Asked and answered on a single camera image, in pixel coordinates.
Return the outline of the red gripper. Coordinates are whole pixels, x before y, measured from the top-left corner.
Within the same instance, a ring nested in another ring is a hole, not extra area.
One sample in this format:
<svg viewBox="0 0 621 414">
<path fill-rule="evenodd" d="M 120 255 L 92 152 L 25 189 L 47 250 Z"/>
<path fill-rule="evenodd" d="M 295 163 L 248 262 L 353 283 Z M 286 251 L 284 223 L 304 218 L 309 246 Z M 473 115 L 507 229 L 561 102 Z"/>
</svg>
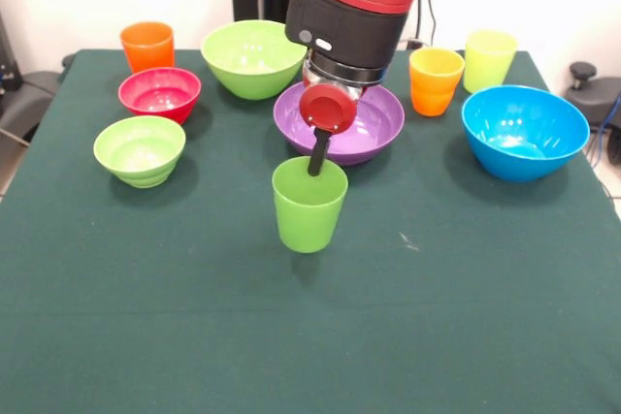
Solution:
<svg viewBox="0 0 621 414">
<path fill-rule="evenodd" d="M 314 84 L 303 91 L 299 111 L 303 120 L 309 126 L 315 127 L 315 144 L 310 155 L 308 174 L 318 176 L 332 134 L 343 133 L 354 122 L 357 113 L 356 100 L 335 85 Z"/>
</svg>

